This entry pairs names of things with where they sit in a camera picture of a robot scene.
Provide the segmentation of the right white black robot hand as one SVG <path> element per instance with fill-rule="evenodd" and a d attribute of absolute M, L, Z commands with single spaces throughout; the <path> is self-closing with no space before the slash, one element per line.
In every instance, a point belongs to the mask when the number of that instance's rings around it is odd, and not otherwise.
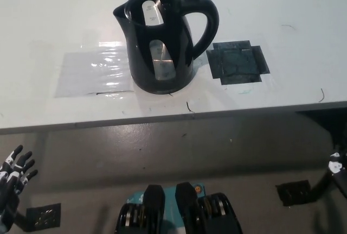
<path fill-rule="evenodd" d="M 346 150 L 337 151 L 330 155 L 328 170 L 331 179 L 346 198 Z"/>

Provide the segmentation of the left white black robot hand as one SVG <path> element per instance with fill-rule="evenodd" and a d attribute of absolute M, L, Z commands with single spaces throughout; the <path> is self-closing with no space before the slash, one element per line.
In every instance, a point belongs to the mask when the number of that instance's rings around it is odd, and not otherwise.
<path fill-rule="evenodd" d="M 37 169 L 27 172 L 35 164 L 31 151 L 17 158 L 22 150 L 22 145 L 16 147 L 1 165 L 1 233 L 9 232 L 15 223 L 19 215 L 19 196 L 38 174 Z"/>

